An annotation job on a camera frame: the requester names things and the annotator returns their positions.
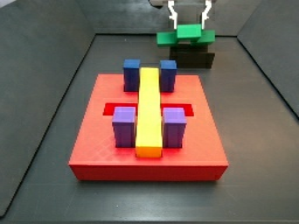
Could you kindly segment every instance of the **blue block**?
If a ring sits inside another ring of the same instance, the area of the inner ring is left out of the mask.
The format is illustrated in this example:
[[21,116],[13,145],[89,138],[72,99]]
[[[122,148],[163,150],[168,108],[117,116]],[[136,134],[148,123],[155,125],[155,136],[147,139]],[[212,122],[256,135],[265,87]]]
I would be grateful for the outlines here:
[[175,75],[177,71],[175,60],[161,60],[160,69],[160,92],[171,93],[173,91]]
[[114,131],[116,147],[133,148],[136,144],[136,108],[116,107],[112,125]]
[[183,108],[163,109],[163,147],[181,148],[185,129],[185,116]]
[[139,70],[140,70],[140,59],[125,59],[124,61],[124,91],[137,92],[139,91]]

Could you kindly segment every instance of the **gray floor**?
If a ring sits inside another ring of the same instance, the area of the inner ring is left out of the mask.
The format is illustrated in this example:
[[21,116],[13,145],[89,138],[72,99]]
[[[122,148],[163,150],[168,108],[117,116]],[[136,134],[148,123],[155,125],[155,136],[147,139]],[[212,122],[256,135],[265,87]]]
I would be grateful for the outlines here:
[[299,221],[299,125],[235,38],[200,75],[229,168],[216,183],[78,182],[66,162],[97,73],[157,66],[155,37],[97,36],[2,221]]

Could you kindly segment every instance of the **yellow block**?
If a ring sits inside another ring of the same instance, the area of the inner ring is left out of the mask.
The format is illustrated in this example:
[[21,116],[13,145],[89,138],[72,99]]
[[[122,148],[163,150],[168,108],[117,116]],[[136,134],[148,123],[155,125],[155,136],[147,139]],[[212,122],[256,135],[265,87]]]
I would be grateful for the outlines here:
[[141,67],[134,137],[139,158],[159,158],[163,155],[160,97],[159,69]]

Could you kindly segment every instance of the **gray wall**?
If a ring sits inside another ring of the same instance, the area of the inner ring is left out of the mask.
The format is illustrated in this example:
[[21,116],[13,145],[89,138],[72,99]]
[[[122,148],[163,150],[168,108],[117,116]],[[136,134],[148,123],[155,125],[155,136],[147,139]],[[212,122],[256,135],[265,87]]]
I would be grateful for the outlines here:
[[73,0],[18,0],[0,21],[1,216],[94,33]]
[[[157,33],[168,31],[172,23],[164,6],[153,8],[147,0],[77,0],[82,13],[96,33]],[[260,0],[219,0],[209,11],[207,29],[217,35],[237,36]],[[200,21],[203,0],[180,1],[176,4],[179,23]]]
[[299,116],[297,9],[297,0],[264,0],[237,39]]

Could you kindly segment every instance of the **green block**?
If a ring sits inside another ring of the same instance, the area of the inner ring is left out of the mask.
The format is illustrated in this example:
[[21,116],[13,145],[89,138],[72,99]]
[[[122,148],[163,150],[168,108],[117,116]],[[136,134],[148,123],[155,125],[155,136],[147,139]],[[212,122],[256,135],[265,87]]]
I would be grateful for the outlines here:
[[156,33],[156,44],[157,46],[176,46],[176,32],[157,32]]
[[205,46],[215,42],[215,31],[201,31],[200,38],[191,42],[192,46]]
[[196,40],[201,36],[200,24],[179,24],[176,28],[176,38],[179,40]]

